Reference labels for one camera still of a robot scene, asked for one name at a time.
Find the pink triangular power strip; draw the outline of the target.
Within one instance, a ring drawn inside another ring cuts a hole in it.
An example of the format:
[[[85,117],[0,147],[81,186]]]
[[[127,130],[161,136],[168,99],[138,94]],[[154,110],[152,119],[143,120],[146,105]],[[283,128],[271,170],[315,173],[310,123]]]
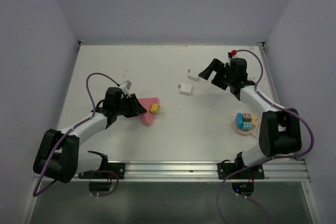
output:
[[[155,115],[158,114],[161,109],[159,99],[157,97],[140,98],[139,103],[146,109],[146,112],[140,116],[142,123],[146,126],[152,125]]]

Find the yellow plug adapter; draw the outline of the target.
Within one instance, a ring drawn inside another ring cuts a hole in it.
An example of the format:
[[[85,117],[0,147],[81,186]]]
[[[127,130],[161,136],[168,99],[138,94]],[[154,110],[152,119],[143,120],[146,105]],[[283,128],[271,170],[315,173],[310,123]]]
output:
[[[152,114],[158,114],[161,110],[161,106],[157,103],[152,104],[150,107],[150,113]]]

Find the white charger plug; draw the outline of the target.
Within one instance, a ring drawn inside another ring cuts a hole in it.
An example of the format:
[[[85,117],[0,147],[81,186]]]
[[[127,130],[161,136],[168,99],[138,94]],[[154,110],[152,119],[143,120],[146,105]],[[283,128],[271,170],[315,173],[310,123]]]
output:
[[[192,80],[192,81],[197,82],[199,80],[198,72],[196,70],[193,70],[193,69],[188,69],[187,78]]]
[[[191,95],[192,94],[193,86],[191,84],[181,83],[178,85],[178,88],[179,88],[179,94],[181,95]]]

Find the blue plug adapter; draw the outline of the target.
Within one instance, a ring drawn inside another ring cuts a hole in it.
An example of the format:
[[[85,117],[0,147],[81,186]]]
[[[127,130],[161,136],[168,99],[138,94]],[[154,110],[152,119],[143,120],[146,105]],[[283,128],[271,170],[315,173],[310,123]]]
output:
[[[237,113],[235,118],[235,125],[237,129],[241,129],[244,125],[243,114]]]

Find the pink round socket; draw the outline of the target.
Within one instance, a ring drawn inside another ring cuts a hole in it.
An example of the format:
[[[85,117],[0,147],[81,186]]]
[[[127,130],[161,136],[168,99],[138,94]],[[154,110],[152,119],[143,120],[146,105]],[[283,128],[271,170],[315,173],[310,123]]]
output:
[[[238,127],[236,121],[232,121],[232,128],[238,135],[248,136],[258,131],[259,122],[258,121],[250,121],[250,122],[243,121],[242,127]]]

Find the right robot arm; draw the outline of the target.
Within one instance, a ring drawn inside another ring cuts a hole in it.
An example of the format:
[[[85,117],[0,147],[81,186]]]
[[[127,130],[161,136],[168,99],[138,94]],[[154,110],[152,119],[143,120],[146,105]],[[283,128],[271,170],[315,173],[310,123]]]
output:
[[[211,83],[222,90],[230,90],[237,100],[248,105],[260,119],[258,143],[237,154],[233,163],[218,163],[218,176],[246,178],[262,163],[301,150],[302,140],[298,113],[273,103],[257,89],[257,83],[248,79],[247,61],[232,58],[227,63],[213,59],[199,73],[207,80],[215,73]]]

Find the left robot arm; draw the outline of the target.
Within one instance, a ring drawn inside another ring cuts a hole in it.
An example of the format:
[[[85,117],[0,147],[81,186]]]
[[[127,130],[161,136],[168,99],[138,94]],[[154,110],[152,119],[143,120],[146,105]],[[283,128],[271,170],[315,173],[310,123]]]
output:
[[[95,134],[110,127],[119,116],[132,118],[147,113],[137,96],[125,94],[121,88],[108,88],[105,98],[98,102],[87,118],[62,130],[45,132],[37,152],[33,171],[62,183],[76,174],[92,173],[104,178],[109,172],[108,157],[89,151],[88,157],[79,156],[79,147]]]

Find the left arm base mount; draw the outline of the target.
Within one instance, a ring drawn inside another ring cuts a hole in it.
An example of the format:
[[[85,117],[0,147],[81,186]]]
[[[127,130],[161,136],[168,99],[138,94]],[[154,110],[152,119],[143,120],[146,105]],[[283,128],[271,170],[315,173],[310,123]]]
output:
[[[84,172],[78,174],[79,179],[113,179],[118,177],[124,179],[125,163],[112,162],[108,163],[104,168],[100,168],[98,172]]]

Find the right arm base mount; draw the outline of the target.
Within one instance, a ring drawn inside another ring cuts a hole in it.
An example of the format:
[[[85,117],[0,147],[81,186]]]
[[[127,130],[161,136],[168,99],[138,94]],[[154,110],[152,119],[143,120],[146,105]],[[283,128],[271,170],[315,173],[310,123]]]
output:
[[[244,170],[242,172],[237,172],[240,169],[245,168],[246,166],[243,162],[236,158],[234,162],[229,161],[228,159],[217,163],[217,173],[219,179],[224,179],[228,175],[232,175],[229,179],[264,179],[265,174],[263,166],[255,166]]]

